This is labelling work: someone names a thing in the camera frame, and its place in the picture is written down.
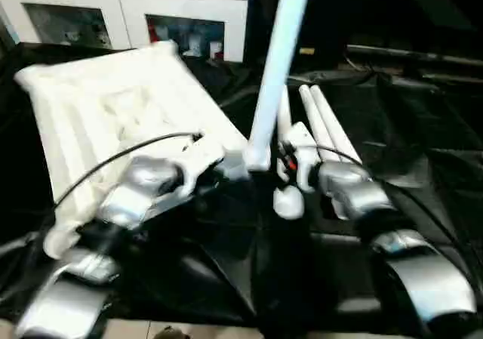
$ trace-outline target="metal rod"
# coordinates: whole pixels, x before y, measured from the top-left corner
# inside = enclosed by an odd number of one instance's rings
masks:
[[[381,56],[391,56],[391,57],[410,57],[421,61],[449,62],[449,63],[457,63],[460,65],[483,67],[483,60],[476,60],[476,59],[466,58],[466,57],[448,56],[443,54],[399,50],[396,48],[383,48],[383,47],[364,46],[364,45],[347,45],[347,51],[349,53],[379,54]]]
[[[290,101],[288,99],[287,85],[285,85],[283,89],[283,93],[281,95],[280,107],[278,108],[278,117],[277,117],[277,131],[278,131],[279,141],[283,140],[284,135],[288,133],[291,127],[292,127],[292,116],[290,112]]]

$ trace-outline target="cabinet door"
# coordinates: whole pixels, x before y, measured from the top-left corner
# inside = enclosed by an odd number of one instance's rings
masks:
[[[181,54],[242,61],[247,2],[121,0],[133,47],[173,39]]]
[[[0,0],[22,42],[129,48],[119,0]]]

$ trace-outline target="black cable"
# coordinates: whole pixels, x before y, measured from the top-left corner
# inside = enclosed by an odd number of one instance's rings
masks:
[[[35,263],[38,259],[38,255],[42,251],[42,243],[44,241],[44,238],[47,234],[47,231],[49,230],[51,224],[52,224],[52,218],[55,217],[55,211],[59,206],[65,202],[65,200],[74,192],[74,190],[83,184],[89,177],[91,177],[93,174],[98,172],[100,169],[105,167],[106,165],[114,162],[115,160],[121,158],[122,156],[126,156],[127,154],[132,153],[133,151],[139,150],[144,148],[145,146],[157,143],[161,140],[167,140],[171,139],[173,137],[193,137],[194,139],[200,138],[202,135],[200,133],[193,133],[193,132],[180,132],[180,133],[173,133],[173,134],[166,134],[162,135],[160,137],[154,137],[152,139],[148,139],[146,141],[143,141],[142,143],[136,144],[130,148],[124,149],[119,153],[116,153],[115,155],[109,157],[108,159],[103,160],[101,163],[97,164],[94,166],[92,169],[87,171],[85,174],[83,174],[71,187],[69,187],[57,200],[57,203],[54,204],[53,208],[51,211],[44,216],[44,218],[41,221],[40,227],[38,229],[38,235],[37,237],[32,241],[32,245],[30,246],[29,253],[26,256],[26,262],[24,264],[24,270],[23,270],[23,275],[20,281],[22,282],[26,276],[28,276],[28,272],[35,267]],[[12,262],[12,265],[17,265],[17,262],[14,261]]]
[[[347,54],[343,54],[343,57],[344,57],[344,60],[346,60],[346,62],[355,70],[355,71],[359,71],[359,72],[367,72],[368,69],[366,69],[365,67],[359,67],[357,66],[354,61],[352,61],[348,56]]]
[[[328,152],[333,152],[334,154],[337,154],[338,156],[342,156],[343,158],[349,160],[351,163],[354,163],[355,165],[363,168],[364,170],[367,170],[367,168],[356,158],[351,157],[349,154],[345,154],[341,152],[340,150],[337,150],[335,148],[330,148],[329,146],[323,146],[323,145],[297,145],[294,146],[294,149],[317,149],[317,150],[326,150]]]

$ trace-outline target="black plastic sheet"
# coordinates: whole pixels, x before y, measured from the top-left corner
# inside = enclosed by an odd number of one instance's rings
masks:
[[[14,73],[34,63],[105,53],[109,52],[18,45],[0,64],[2,204],[9,222],[0,233],[2,242],[35,230],[52,205],[35,116]],[[261,69],[196,59],[186,59],[186,64],[248,136]],[[378,177],[421,199],[459,238],[464,259],[480,276],[481,92],[364,72],[318,83],[365,164]],[[293,119],[307,123],[297,84],[290,83]],[[271,209],[274,182],[255,177],[255,183],[256,188],[225,187],[149,223],[134,250],[135,259],[126,263],[113,315],[259,325],[267,331],[390,331],[390,315],[380,312],[368,253],[354,238],[353,224],[329,219],[330,212],[321,209],[316,196],[307,200],[303,220],[280,220]],[[438,227],[412,201],[391,195],[421,233],[466,270]],[[210,263],[207,257],[215,261]],[[216,274],[214,264],[226,278]]]

